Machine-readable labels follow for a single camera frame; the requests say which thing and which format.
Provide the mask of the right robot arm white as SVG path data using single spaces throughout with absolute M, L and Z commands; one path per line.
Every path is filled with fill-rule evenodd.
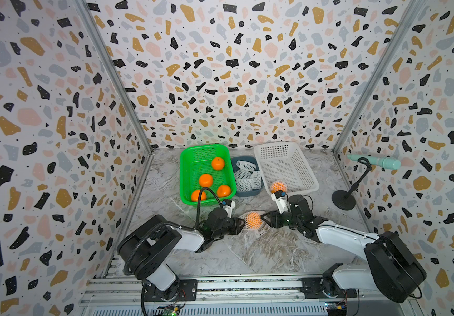
M 278 210 L 261 215 L 272 228 L 288 227 L 304 237 L 348 251 L 365 261 L 362 266 L 336 263 L 322 274 L 319 290 L 335 298 L 347 290 L 376 290 L 387 299 L 402 303 L 420 289 L 427 273 L 398 234 L 367 233 L 339 225 L 313 214 L 310 198 L 272 195 Z

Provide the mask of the white foam net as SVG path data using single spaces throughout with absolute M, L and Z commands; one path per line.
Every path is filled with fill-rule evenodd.
M 253 189 L 254 190 L 260 190 L 262 187 L 262 177 L 261 173 L 259 171 L 254 171 L 251 174 L 251 179 L 253 180 Z
M 235 179 L 236 180 L 241 180 L 241 179 L 250 179 L 251 178 L 251 173 L 245 169 L 238 169 L 234 173 Z
M 243 160 L 238 160 L 236 162 L 236 166 L 239 169 L 243 169 L 245 171 L 253 172 L 257 170 L 256 164 L 249 162 L 249 161 L 243 161 Z
M 262 220 L 263 212 L 261 211 L 249 211 L 240 215 L 240 218 L 244 220 L 243 230 L 259 230 L 264 227 L 265 222 Z

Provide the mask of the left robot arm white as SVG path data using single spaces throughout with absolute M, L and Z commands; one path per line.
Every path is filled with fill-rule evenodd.
M 152 284 L 169 297 L 178 291 L 180 279 L 165 263 L 174 250 L 201 253 L 227 235 L 238 235 L 246 220 L 229 217 L 224 208 L 215 208 L 195 228 L 179 225 L 155 215 L 126 236 L 117 246 L 124 261 L 123 273 L 143 284 Z

